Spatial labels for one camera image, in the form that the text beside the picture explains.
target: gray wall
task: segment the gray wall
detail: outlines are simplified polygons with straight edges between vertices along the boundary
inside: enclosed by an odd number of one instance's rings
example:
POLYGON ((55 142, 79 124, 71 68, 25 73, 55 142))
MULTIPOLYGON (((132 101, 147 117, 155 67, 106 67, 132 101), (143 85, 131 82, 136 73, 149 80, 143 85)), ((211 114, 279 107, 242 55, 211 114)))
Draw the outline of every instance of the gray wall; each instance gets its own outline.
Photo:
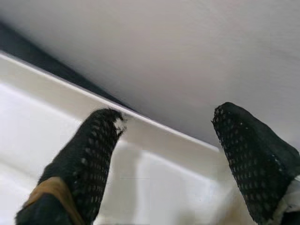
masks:
POLYGON ((300 148, 300 2, 1 0, 0 17, 142 114, 217 144, 232 101, 300 148))

